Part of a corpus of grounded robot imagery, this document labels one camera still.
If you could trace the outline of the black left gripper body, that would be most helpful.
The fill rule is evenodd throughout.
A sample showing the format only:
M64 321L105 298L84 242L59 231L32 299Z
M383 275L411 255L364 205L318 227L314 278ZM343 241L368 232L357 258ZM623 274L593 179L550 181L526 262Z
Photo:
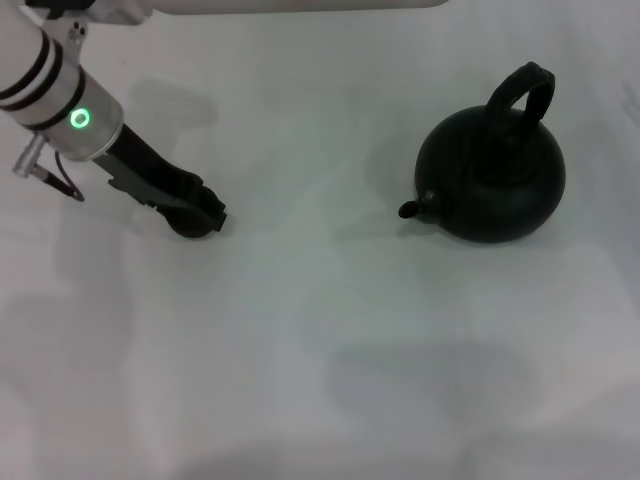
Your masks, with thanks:
M196 198L204 186L200 177L166 161L126 124L94 162L111 176L111 186L144 205L156 199Z

